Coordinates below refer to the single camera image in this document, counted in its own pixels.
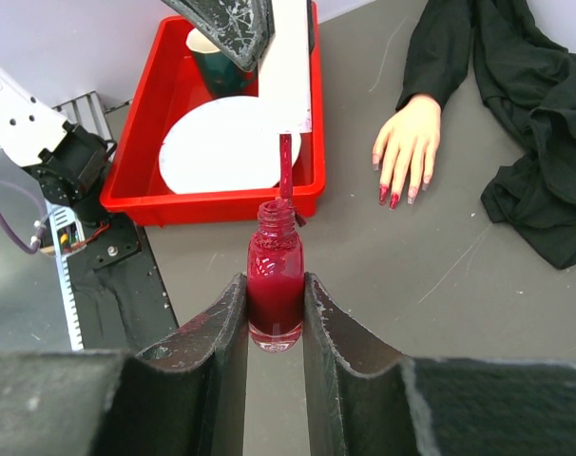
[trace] painted fingernail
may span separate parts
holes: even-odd
[[[392,197],[390,198],[390,209],[395,209],[395,206],[398,205],[400,201],[400,196],[397,193],[392,193]]]
[[[379,204],[385,204],[385,201],[387,200],[387,191],[387,185],[379,185]]]
[[[417,198],[418,191],[419,191],[419,189],[417,187],[409,188],[409,200],[408,200],[409,204],[414,203],[414,199]]]

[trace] green mug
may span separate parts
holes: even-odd
[[[203,82],[215,98],[241,95],[257,79],[257,72],[246,73],[238,68],[203,33],[193,28],[186,37]]]

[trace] finger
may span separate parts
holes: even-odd
[[[425,151],[428,145],[425,142],[418,143],[413,152],[411,159],[411,184],[409,185],[408,203],[413,204],[417,198],[421,178],[423,177],[423,161],[425,160]]]
[[[379,204],[385,204],[398,152],[399,143],[397,139],[390,139],[385,150],[385,157],[383,157],[383,169],[379,180]]]
[[[434,138],[429,144],[425,151],[425,168],[423,171],[423,190],[427,190],[433,177],[433,166],[436,162],[436,152],[438,151],[438,145],[440,144],[439,138]]]
[[[387,142],[392,135],[392,124],[391,121],[385,122],[379,134],[376,137],[376,141],[374,142],[373,146],[373,169],[374,171],[378,171],[379,164],[381,163],[381,159],[383,158],[383,152],[385,152],[385,148],[387,146]]]
[[[404,188],[404,181],[409,171],[409,164],[413,156],[413,149],[416,147],[416,139],[406,142],[404,146],[400,146],[400,154],[395,162],[394,179],[392,182],[392,197],[390,198],[390,209],[395,209],[395,206],[400,201],[402,195],[402,188]]]

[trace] gray floor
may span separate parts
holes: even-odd
[[[17,235],[28,242],[45,208],[38,183],[0,149],[0,210]],[[27,256],[0,229],[0,352],[68,352],[65,315],[56,263]]]
[[[394,112],[424,0],[378,0],[321,26],[328,186],[301,230],[309,271],[353,317],[411,355],[576,358],[576,267],[557,272],[479,196],[522,152],[470,75],[444,113],[430,190],[377,205],[371,149]],[[125,112],[113,113],[121,129]],[[254,223],[149,228],[181,323],[245,268]],[[244,454],[309,454],[302,351],[252,347]]]

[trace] bottle neck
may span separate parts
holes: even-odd
[[[283,240],[292,237],[296,232],[295,209],[288,201],[276,199],[260,205],[260,235]]]

